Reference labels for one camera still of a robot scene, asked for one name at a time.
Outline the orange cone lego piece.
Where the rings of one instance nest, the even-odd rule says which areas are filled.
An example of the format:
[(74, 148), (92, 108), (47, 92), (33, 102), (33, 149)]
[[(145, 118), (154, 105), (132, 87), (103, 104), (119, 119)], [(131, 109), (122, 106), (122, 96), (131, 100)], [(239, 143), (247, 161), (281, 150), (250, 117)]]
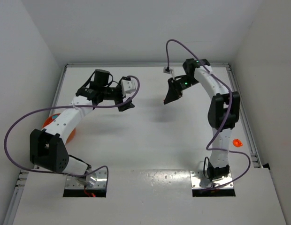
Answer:
[(232, 144), (237, 148), (243, 147), (243, 143), (239, 139), (234, 139)]

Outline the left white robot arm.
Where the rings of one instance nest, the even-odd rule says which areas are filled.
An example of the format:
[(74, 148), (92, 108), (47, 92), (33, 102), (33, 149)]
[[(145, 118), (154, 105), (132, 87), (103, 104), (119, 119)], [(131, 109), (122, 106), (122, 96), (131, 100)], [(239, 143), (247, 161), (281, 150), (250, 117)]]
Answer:
[(120, 112), (134, 108), (133, 97), (140, 89), (135, 76), (123, 76), (113, 87), (109, 71), (96, 69), (77, 90), (71, 103), (51, 123), (30, 134), (30, 161), (47, 172), (85, 176), (90, 165), (67, 152), (66, 142), (83, 118), (104, 100), (114, 102)]

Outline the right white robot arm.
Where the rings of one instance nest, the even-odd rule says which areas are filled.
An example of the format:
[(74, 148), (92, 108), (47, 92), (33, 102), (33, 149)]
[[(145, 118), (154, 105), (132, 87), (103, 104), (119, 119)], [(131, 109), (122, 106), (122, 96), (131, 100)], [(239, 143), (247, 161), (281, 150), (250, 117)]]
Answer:
[(204, 176), (210, 181), (227, 177), (230, 172), (228, 161), (229, 139), (232, 129), (239, 120), (240, 95), (219, 80), (206, 59), (186, 59), (184, 75), (168, 79), (168, 92), (164, 104), (174, 102), (183, 96), (183, 91), (195, 84), (201, 84), (211, 99), (208, 123), (213, 138), (207, 145), (210, 157), (204, 160)]

